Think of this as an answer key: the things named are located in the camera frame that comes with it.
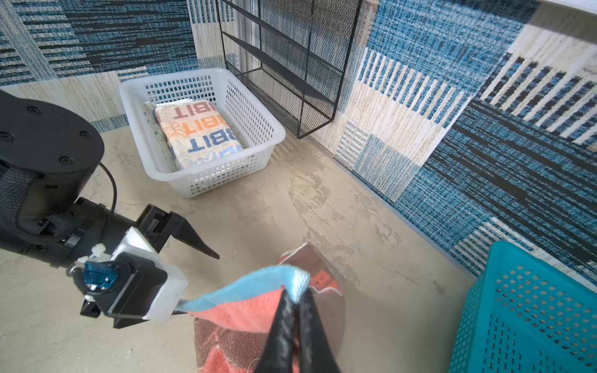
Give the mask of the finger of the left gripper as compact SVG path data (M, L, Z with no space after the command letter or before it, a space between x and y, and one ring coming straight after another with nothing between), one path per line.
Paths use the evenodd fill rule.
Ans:
M172 219L174 220L174 228L171 232L171 236L174 237L174 239L185 243L186 245L194 248L195 250L211 257L214 258L216 260L219 259L219 255L216 253L216 251L214 251L212 248L210 248L199 236L199 234L197 234L197 232L194 230L194 228L191 226L191 224L188 222L188 220L186 220L185 218L183 218L182 216L180 216L177 213L171 213L172 214Z

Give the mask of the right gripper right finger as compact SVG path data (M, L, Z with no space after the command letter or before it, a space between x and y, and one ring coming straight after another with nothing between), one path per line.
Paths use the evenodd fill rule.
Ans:
M309 288L298 307L298 366L302 373L340 373Z

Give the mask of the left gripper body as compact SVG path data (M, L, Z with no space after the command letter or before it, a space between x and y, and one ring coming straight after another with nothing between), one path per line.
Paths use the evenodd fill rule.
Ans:
M151 247L160 253L169 237L177 228L180 217L175 213L166 213L154 205L147 205L135 222L135 228L146 238Z

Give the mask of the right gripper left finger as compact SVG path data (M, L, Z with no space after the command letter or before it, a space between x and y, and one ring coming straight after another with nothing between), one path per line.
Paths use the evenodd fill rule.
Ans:
M255 373L292 372L297 312L298 306L284 289Z

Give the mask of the pink red towel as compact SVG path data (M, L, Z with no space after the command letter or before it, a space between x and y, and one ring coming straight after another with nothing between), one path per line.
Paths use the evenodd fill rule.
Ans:
M194 317L198 371L254 372L281 293L286 289L298 306L298 319L299 305L309 288L337 362L346 329L345 293L318 250L305 242L283 253L276 265L179 305L180 311ZM299 321L295 326L292 372L300 372Z

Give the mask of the pastel blue letter towel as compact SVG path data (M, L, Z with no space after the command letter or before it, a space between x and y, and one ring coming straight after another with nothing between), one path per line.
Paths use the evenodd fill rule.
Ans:
M233 129L209 100L182 99L159 104L154 109L154 117L179 170L243 150Z

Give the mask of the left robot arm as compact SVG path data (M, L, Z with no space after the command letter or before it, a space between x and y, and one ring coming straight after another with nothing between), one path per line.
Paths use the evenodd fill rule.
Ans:
M107 255L136 228L160 251L169 238L219 255L179 214L147 205L136 220L82 197L101 163L104 141L76 113L1 93L1 248L69 267L101 244Z

